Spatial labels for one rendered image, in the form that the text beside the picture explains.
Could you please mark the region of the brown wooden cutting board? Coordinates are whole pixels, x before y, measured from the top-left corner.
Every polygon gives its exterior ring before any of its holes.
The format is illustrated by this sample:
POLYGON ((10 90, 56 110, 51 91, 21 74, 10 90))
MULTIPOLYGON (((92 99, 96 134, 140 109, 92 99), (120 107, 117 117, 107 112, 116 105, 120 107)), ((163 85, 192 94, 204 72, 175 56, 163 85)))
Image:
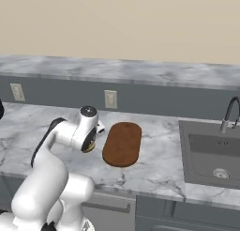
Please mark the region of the brown wooden cutting board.
POLYGON ((113 167, 129 167, 139 158, 142 129, 132 122, 118 122, 110 128, 102 159, 113 167))

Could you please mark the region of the grey sink basin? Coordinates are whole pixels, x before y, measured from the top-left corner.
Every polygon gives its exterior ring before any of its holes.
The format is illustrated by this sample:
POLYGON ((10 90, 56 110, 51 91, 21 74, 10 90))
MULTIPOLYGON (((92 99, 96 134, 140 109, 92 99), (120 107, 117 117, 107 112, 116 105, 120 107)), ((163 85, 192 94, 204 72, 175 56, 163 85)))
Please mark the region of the grey sink basin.
POLYGON ((179 121, 185 182, 240 190, 240 125, 219 130, 219 123, 179 121))

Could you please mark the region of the grey drawer front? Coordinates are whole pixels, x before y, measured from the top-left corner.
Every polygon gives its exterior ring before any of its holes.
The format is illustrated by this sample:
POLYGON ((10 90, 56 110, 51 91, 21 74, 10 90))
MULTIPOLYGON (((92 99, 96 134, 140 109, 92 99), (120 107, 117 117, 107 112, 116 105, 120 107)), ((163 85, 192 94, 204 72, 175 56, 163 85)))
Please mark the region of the grey drawer front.
POLYGON ((125 208, 130 204, 130 213, 122 213, 98 208, 82 207, 96 231, 135 231, 135 197, 125 197, 103 192, 95 192, 84 203, 100 204, 112 207, 125 208))

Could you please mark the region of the black and silver tap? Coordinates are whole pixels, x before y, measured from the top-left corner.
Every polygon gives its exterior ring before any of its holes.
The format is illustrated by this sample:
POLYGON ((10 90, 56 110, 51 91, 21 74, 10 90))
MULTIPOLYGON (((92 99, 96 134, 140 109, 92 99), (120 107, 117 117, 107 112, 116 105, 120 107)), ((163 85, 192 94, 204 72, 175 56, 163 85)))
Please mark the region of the black and silver tap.
POLYGON ((230 115, 231 115, 231 112, 232 112, 233 105, 235 103, 238 104, 238 116, 235 119, 235 122, 232 124, 232 129, 235 129, 236 126, 237 126, 237 123, 240 119, 240 97, 235 96, 230 100, 227 111, 226 111, 226 115, 224 116, 224 118, 221 122, 220 129, 219 129, 219 131, 221 133, 225 133, 227 131, 228 124, 229 124, 229 118, 230 118, 230 115))

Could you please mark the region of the grey cupboard front under sink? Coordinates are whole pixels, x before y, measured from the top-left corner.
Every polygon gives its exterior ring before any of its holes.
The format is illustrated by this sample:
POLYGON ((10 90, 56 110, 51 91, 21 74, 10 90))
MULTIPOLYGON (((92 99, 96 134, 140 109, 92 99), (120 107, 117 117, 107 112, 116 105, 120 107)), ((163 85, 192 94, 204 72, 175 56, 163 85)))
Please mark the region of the grey cupboard front under sink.
POLYGON ((138 196, 135 231, 240 231, 240 210, 138 196))

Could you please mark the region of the white wall outlet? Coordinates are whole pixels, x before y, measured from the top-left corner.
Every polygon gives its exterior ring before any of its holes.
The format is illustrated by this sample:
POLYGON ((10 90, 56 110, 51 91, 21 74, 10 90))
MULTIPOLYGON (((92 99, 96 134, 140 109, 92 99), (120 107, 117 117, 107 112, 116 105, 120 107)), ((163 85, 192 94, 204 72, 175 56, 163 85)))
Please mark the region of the white wall outlet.
POLYGON ((117 92, 115 90, 105 90, 105 107, 110 109, 117 108, 117 92))
POLYGON ((20 84, 11 84, 10 87, 16 101, 25 101, 23 89, 20 84))

